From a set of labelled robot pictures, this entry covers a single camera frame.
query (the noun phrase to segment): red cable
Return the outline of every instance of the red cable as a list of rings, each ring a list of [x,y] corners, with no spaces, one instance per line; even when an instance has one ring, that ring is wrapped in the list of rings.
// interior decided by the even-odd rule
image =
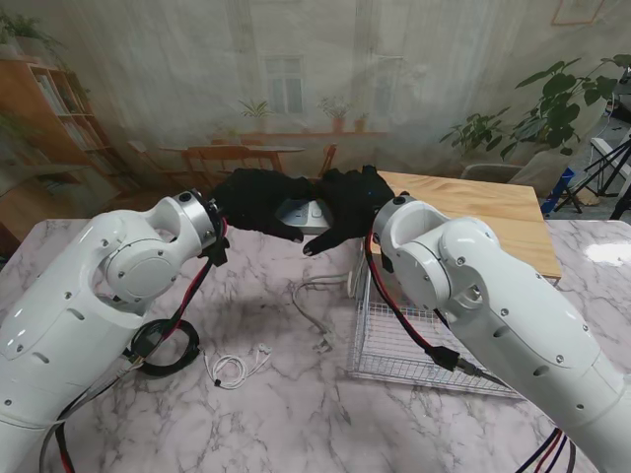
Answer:
[[[373,229],[370,230],[370,232],[366,236],[366,240],[364,242],[364,244],[366,245],[367,251],[371,254],[371,256],[372,256],[372,252],[370,250],[370,244],[371,244],[372,239],[373,239]],[[397,307],[396,303],[394,302],[394,300],[392,299],[392,297],[390,296],[390,294],[386,290],[386,285],[384,284],[384,281],[382,280],[382,276],[379,274],[379,271],[377,270],[377,266],[375,265],[375,260],[373,260],[371,258],[368,261],[368,264],[370,266],[373,278],[375,279],[375,284],[379,287],[379,289],[384,294],[384,297],[386,298],[386,301],[388,303],[390,303],[393,307]],[[398,321],[402,325],[405,325],[410,331],[414,332],[415,336],[417,336],[422,341],[422,343],[427,344],[429,347],[432,346],[427,340],[425,340],[421,336],[420,333],[418,333],[416,331],[416,329],[412,326],[412,324],[409,322],[409,320],[407,320],[407,318],[405,318],[405,316],[403,314],[401,314],[399,316],[397,313],[395,313],[394,315],[396,316],[396,318],[398,319]]]
[[[68,461],[66,460],[65,455],[61,453],[60,456],[61,456],[61,463],[63,464],[63,469],[66,470],[66,473],[72,473],[72,469],[70,468],[70,465],[68,464]]]
[[[554,448],[556,448],[556,444],[559,442],[559,440],[561,440],[561,436],[562,436],[562,433],[561,431],[559,431],[556,434],[556,437],[554,438],[554,440],[552,441],[552,444],[548,447],[548,450],[545,452],[545,455],[543,455],[543,457],[539,460],[539,463],[536,465],[536,469],[534,470],[534,473],[539,472],[539,470],[543,466],[543,463],[545,463],[545,460],[547,459],[547,457],[550,456],[550,453],[552,453],[554,451]]]
[[[190,292],[192,291],[193,286],[195,286],[195,284],[197,283],[197,280],[199,279],[199,277],[201,276],[201,273],[203,271],[204,271],[204,267],[202,266],[202,268],[199,270],[199,272],[195,275],[195,277],[190,282],[190,285],[188,285],[188,289],[186,289],[186,292],[184,293],[184,297],[181,300],[181,304],[179,305],[179,308],[178,308],[178,310],[182,312],[180,314],[180,316],[179,316],[179,320],[174,325],[174,328],[172,328],[171,331],[167,335],[165,335],[164,340],[167,340],[169,337],[171,337],[173,335],[173,333],[179,327],[179,323],[181,322],[181,318],[184,316],[183,311],[184,311],[185,307],[187,306],[188,299],[190,298]]]

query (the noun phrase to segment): window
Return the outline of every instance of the window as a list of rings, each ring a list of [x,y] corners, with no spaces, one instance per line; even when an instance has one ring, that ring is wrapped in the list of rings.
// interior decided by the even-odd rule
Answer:
[[[377,59],[373,110],[378,115],[388,114],[392,107],[400,59],[400,57],[387,56],[382,56]]]
[[[303,112],[303,73],[300,57],[267,57],[267,97],[276,113]]]

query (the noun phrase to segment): power strip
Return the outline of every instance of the power strip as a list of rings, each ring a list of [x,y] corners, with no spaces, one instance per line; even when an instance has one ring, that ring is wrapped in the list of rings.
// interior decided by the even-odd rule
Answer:
[[[333,224],[333,217],[321,200],[286,200],[276,211],[286,225],[298,227],[305,235],[320,235]]]

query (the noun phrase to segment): picture frame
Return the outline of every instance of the picture frame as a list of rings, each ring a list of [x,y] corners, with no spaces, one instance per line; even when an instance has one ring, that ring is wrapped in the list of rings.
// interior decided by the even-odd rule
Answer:
[[[591,25],[603,3],[604,0],[559,0],[552,25]]]

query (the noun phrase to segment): blue object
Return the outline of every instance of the blue object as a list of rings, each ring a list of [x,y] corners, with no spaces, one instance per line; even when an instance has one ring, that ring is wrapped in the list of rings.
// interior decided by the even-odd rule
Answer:
[[[561,197],[561,194],[563,193],[565,188],[570,185],[570,181],[574,176],[574,172],[569,168],[563,171],[563,174],[561,174],[561,178],[552,189],[552,192],[550,192],[550,195],[547,196],[545,202],[541,204],[542,214],[549,214],[554,210],[556,203],[559,201],[559,197]]]

